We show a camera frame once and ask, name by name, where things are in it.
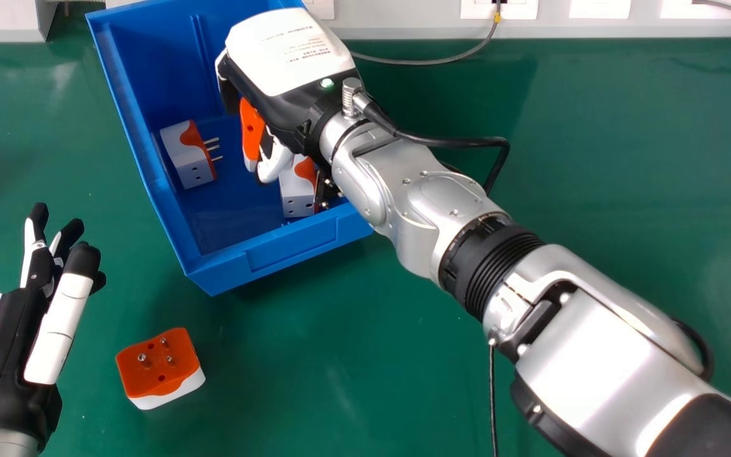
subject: metal prong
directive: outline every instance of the metal prong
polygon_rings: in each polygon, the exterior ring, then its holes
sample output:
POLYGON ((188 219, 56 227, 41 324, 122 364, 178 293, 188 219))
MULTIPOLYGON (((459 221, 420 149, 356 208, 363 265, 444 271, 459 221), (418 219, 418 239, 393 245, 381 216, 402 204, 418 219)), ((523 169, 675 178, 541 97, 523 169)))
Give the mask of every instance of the metal prong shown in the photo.
POLYGON ((143 364, 143 366, 146 368, 151 367, 151 361, 148 360, 148 357, 146 357, 145 353, 140 352, 140 354, 137 355, 137 361, 140 362, 140 364, 143 364))

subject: green tabletop surface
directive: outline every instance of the green tabletop surface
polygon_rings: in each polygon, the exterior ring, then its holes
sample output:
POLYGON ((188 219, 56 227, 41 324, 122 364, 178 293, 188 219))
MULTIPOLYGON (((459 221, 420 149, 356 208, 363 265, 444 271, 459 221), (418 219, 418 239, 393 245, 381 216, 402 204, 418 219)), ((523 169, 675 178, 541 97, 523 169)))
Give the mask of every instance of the green tabletop surface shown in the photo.
MULTIPOLYGON (((470 44, 352 47, 428 58, 470 44)), ((507 136, 493 199, 698 329, 713 384, 731 395, 731 39, 497 40, 452 65, 360 69, 408 128, 507 136)), ((492 161, 439 156, 478 178, 492 161)), ((48 232, 81 217, 109 275, 58 382, 64 409, 44 455, 490 455, 481 326, 404 271, 388 240, 216 298, 185 278, 79 13, 58 18, 47 44, 0 44, 0 291, 17 286, 35 201, 49 204, 48 232), (139 411, 114 356, 177 326, 207 382, 139 411)), ((557 455, 511 404, 511 365, 499 359, 496 373, 501 454, 557 455)))

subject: robotic hand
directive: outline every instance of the robotic hand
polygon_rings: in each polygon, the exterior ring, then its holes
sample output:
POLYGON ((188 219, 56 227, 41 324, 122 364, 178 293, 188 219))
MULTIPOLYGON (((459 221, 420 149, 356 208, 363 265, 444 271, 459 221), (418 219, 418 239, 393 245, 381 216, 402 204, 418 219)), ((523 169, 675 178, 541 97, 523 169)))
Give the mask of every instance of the robotic hand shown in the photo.
POLYGON ((450 293, 514 364, 511 396, 565 454, 731 457, 731 399, 695 334, 513 222, 435 141, 398 129, 343 43, 299 8, 236 24, 216 60, 295 154, 312 158, 410 272, 450 293))
POLYGON ((101 254, 80 242, 84 223, 73 219, 49 245, 49 212, 33 206, 24 223, 18 289, 0 293, 0 456, 33 457, 58 425, 55 382, 69 354, 87 298, 105 285, 101 254))

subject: wall outlet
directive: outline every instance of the wall outlet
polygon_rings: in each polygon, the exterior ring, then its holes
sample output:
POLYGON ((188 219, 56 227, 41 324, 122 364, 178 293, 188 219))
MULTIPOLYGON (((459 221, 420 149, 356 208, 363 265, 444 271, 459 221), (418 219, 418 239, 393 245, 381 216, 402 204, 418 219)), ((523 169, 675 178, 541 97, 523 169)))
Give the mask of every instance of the wall outlet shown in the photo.
POLYGON ((334 0, 304 0, 304 5, 316 18, 333 20, 334 0))
MULTIPOLYGON (((461 18, 490 20, 495 10, 492 0, 461 0, 461 18)), ((505 20, 534 20, 537 18, 537 0, 507 0, 501 5, 501 17, 505 20)))
POLYGON ((572 0, 569 18, 628 18, 630 0, 572 0))
MULTIPOLYGON (((720 0, 731 5, 731 0, 720 0)), ((731 11, 717 6, 694 5, 693 0, 662 0, 661 18, 731 18, 731 11)))

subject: blue plastic bin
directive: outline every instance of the blue plastic bin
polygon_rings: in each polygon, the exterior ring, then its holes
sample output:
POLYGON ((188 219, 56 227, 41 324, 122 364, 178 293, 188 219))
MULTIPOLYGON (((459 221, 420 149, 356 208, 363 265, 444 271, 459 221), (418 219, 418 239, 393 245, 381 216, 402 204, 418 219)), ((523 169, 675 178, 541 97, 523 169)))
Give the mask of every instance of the blue plastic bin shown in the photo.
POLYGON ((148 197, 191 280, 210 295, 371 234, 347 202, 284 219, 278 185, 244 168, 237 117, 224 113, 214 59, 231 26, 297 0, 154 0, 89 13, 89 27, 148 197), (220 138, 218 179, 184 191, 159 130, 194 119, 220 138))

